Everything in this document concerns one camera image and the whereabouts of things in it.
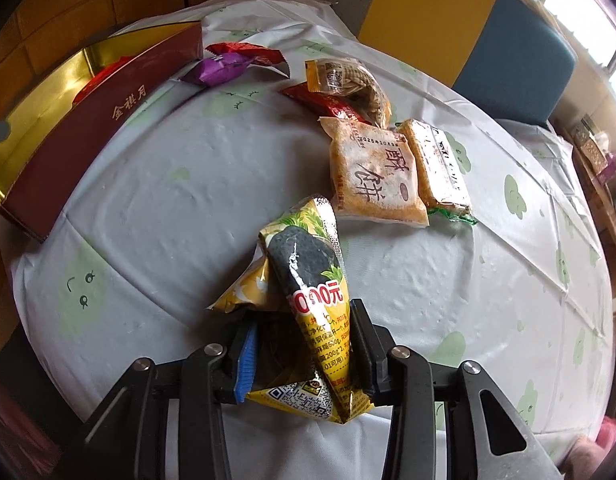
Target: red snack package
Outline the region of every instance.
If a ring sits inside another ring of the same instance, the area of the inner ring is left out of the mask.
[[[83,98],[86,97],[90,92],[92,92],[105,78],[107,78],[110,74],[115,72],[117,69],[123,67],[128,61],[134,59],[134,56],[122,56],[113,64],[105,67],[104,70],[99,72],[95,77],[93,77],[90,81],[86,83],[86,86],[79,90],[79,93],[72,100],[72,104],[77,104]]]
[[[290,67],[284,55],[279,50],[253,45],[251,43],[213,43],[206,47],[208,52],[213,54],[226,54],[227,52],[235,52],[245,57],[253,57],[253,65],[271,66],[279,70],[286,77],[290,78]]]
[[[319,116],[351,119],[360,123],[370,124],[341,97],[320,92],[309,92],[307,82],[284,88],[280,90],[280,93],[299,101]]]

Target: table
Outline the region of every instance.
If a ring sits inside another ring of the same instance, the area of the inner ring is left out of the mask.
[[[441,364],[480,362],[556,461],[576,434],[594,437],[613,333],[610,280],[583,197],[578,212],[495,121],[357,43],[325,4],[215,0],[135,27],[191,18],[202,20],[206,44],[247,38],[280,49],[293,82],[304,80],[306,59],[359,58],[388,94],[393,123],[412,117],[450,133],[479,223],[339,221],[351,295],[397,343]],[[48,240],[13,266],[28,338],[82,418],[135,358],[196,349],[216,330],[206,307],[245,268],[259,228],[304,196],[331,194],[328,138],[278,94],[287,80],[251,67],[199,93],[179,75],[137,108]],[[389,417],[378,408],[339,426],[250,402],[226,409],[233,476],[380,478]],[[443,431],[437,441],[444,478]]]

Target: window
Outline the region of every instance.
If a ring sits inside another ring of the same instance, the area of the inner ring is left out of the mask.
[[[616,93],[616,30],[594,0],[539,0],[610,76]]]

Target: tablecloth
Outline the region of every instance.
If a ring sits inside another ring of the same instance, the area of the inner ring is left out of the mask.
[[[613,365],[610,279],[581,187],[559,182],[572,169],[563,146],[545,137],[536,149],[547,157],[535,158],[461,96],[358,43],[325,4],[215,0],[135,27],[186,19],[201,20],[205,44],[280,49],[293,80],[250,67],[200,92],[178,81],[189,67],[173,75],[96,158],[48,240],[13,265],[26,334],[76,413],[87,418],[135,358],[195,350],[216,329],[206,307],[245,269],[259,228],[305,196],[331,195],[328,137],[277,91],[304,80],[304,60],[336,56],[366,64],[393,124],[448,132],[479,221],[339,221],[352,297],[431,361],[480,362],[554,460],[575,434],[596,436]],[[389,417],[377,408],[341,426],[228,407],[233,476],[380,478]],[[437,442],[444,478],[444,431]]]

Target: metal screw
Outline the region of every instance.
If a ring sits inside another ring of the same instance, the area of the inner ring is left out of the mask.
[[[397,359],[407,359],[410,357],[410,348],[399,345],[393,347],[390,353]]]
[[[480,367],[475,361],[466,361],[464,363],[464,370],[466,370],[469,374],[476,375],[482,371],[482,367]]]
[[[133,363],[133,370],[137,372],[145,372],[150,368],[150,359],[147,357],[140,357]]]
[[[206,355],[221,355],[224,353],[224,347],[219,343],[210,343],[204,347],[204,354]]]

